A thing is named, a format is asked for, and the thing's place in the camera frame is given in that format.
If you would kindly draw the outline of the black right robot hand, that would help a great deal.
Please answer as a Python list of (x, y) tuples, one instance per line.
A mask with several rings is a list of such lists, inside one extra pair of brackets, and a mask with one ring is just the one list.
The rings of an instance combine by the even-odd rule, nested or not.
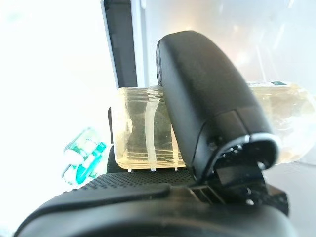
[(280, 139), (224, 52), (182, 31), (159, 40), (156, 62), (186, 169), (101, 175), (44, 203), (16, 236), (297, 236), (286, 193), (262, 174)]

